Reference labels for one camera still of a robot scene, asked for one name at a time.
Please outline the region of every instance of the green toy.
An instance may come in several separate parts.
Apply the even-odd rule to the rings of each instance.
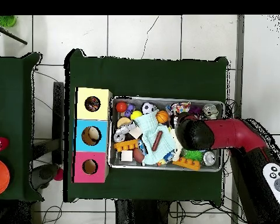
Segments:
[[[1,27],[12,27],[16,23],[15,16],[0,16]]]
[[[185,157],[186,159],[192,159],[192,160],[198,160],[199,162],[202,162],[202,153],[198,150],[186,150],[183,149],[181,151],[181,154],[183,157]]]

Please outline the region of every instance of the green cup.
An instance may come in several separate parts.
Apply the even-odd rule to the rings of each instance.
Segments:
[[[15,16],[0,16],[1,27],[12,27],[16,23]]]

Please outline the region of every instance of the yellow cube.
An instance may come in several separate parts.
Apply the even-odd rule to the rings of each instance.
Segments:
[[[78,88],[77,119],[108,121],[109,100],[112,93],[108,89]]]

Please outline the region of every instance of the soccer ball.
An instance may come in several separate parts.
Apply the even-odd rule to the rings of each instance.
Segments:
[[[142,106],[142,113],[143,114],[149,114],[152,113],[156,110],[156,106],[154,106],[153,104],[150,104],[148,102],[144,103]]]

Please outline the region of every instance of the circular hole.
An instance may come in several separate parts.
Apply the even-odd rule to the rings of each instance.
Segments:
[[[97,163],[93,159],[86,160],[83,162],[82,168],[84,173],[95,174],[97,172]]]
[[[90,96],[85,100],[85,108],[87,111],[97,111],[100,108],[100,100],[95,96]]]
[[[84,144],[87,144],[89,146],[98,144],[101,138],[102,136],[100,130],[94,126],[86,127],[82,132],[82,140]]]

